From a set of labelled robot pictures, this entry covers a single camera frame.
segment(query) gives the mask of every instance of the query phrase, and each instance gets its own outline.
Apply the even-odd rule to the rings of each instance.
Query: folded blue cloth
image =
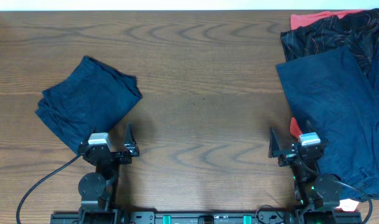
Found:
[[[88,56],[42,94],[35,113],[76,154],[94,127],[108,132],[142,98],[135,77]]]
[[[276,66],[299,127],[309,120],[329,140],[318,164],[322,173],[379,194],[379,48],[369,79],[348,47]],[[343,189],[342,198],[360,194]]]

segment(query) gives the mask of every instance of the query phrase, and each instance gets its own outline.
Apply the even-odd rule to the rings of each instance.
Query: clothing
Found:
[[[296,30],[281,33],[286,61],[348,46],[367,75],[379,44],[379,9],[320,19]]]
[[[363,10],[344,10],[344,11],[337,11],[337,12],[323,11],[320,13],[308,14],[308,15],[291,14],[290,26],[291,26],[291,29],[293,30],[293,29],[297,29],[298,27],[308,26],[318,21],[319,19],[323,19],[329,16],[337,16],[339,19],[341,19],[348,14],[361,12],[361,11]]]
[[[379,194],[379,46],[377,52],[374,86],[347,46],[276,66],[299,127],[306,130],[309,120],[329,141],[320,171],[368,194]],[[341,198],[359,196],[343,188]]]
[[[76,154],[94,127],[108,132],[142,98],[135,77],[88,56],[42,94],[35,113]]]

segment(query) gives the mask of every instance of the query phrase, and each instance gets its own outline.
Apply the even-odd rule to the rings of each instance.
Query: wood grain surface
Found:
[[[122,167],[122,205],[256,210],[295,203],[290,168],[268,159],[268,128],[288,134],[291,112],[275,70],[292,11],[0,12],[0,223],[39,179],[74,157],[35,115],[41,91],[84,55],[136,75],[144,98],[131,122],[141,157]],[[82,159],[40,185],[21,211],[49,223],[77,211]],[[371,223],[379,223],[375,201]],[[363,216],[367,203],[359,206]]]

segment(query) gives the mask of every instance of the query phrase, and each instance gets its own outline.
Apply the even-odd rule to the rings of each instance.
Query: white wall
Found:
[[[0,11],[372,9],[379,0],[0,0]]]

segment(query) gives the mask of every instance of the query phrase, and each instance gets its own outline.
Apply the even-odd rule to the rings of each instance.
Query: red cloth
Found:
[[[291,29],[297,29],[300,26],[308,26],[309,24],[312,24],[319,19],[323,19],[329,16],[338,16],[339,19],[343,18],[345,15],[350,13],[356,13],[363,10],[344,10],[344,11],[337,11],[337,12],[330,12],[330,11],[324,11],[317,14],[308,14],[308,15],[295,15],[292,14],[290,16],[290,26]]]
[[[302,135],[302,131],[297,124],[297,120],[295,118],[291,118],[290,121],[290,134],[299,139],[299,136]]]

